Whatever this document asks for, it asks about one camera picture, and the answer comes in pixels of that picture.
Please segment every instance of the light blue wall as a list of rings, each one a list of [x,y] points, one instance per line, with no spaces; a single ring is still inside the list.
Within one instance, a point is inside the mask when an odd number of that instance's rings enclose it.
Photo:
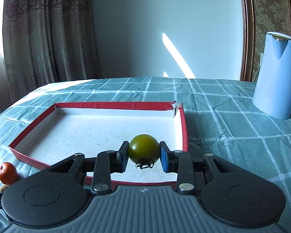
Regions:
[[[165,33],[196,78],[239,79],[241,0],[91,0],[100,75],[185,77]]]

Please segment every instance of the gold floral wallpaper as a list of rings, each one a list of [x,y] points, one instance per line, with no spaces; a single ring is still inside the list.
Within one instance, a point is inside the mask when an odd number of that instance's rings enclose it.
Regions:
[[[252,81],[257,81],[265,35],[269,31],[290,35],[287,0],[253,0],[255,9],[255,55]]]

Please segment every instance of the yellow fruit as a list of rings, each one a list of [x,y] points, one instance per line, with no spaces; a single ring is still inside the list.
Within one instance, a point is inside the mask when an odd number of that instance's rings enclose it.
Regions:
[[[157,140],[147,134],[134,137],[128,146],[128,156],[135,164],[140,163],[141,159],[155,163],[159,159],[160,153]]]
[[[0,187],[0,193],[4,192],[9,186],[8,185],[2,185]]]

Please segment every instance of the kettle lid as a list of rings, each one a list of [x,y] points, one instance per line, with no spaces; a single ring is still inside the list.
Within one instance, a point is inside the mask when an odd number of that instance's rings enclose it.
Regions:
[[[274,37],[280,37],[280,38],[291,40],[291,36],[283,34],[283,33],[279,33],[279,32],[267,32],[266,34],[272,35]]]

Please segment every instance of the sunlight patch on wall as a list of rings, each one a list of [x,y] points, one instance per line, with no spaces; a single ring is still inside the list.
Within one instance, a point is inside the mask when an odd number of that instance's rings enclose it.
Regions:
[[[177,48],[173,45],[173,43],[170,41],[170,39],[167,37],[165,33],[163,33],[163,44],[170,52],[174,60],[177,62],[178,66],[184,73],[185,77],[187,79],[196,79],[189,65],[185,62],[184,58],[181,56]]]

